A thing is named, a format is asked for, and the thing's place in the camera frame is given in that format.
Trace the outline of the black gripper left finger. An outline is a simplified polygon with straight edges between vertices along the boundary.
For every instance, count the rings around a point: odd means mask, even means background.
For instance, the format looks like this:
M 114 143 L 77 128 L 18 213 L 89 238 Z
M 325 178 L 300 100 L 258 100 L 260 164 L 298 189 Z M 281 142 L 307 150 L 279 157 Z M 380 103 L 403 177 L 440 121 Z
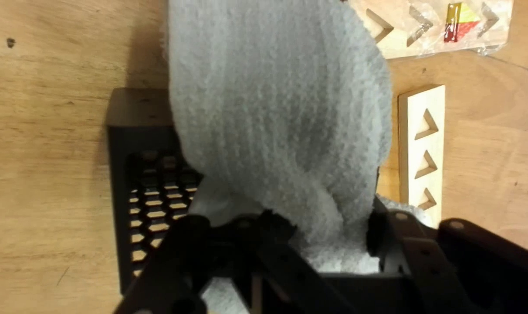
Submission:
M 204 217 L 178 220 L 147 257 L 115 314 L 210 314 L 203 293 L 213 278 L 232 281 L 250 314 L 264 311 L 262 245 L 288 245 L 297 227 L 274 211 L 241 215 L 213 227 Z

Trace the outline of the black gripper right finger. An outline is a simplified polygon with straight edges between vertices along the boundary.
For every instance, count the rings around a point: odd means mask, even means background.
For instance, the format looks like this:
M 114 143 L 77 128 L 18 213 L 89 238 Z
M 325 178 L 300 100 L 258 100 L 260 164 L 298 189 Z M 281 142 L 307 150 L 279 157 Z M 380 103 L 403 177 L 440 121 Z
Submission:
M 528 314 L 528 250 L 464 218 L 427 227 L 373 203 L 366 246 L 406 280 L 424 314 Z

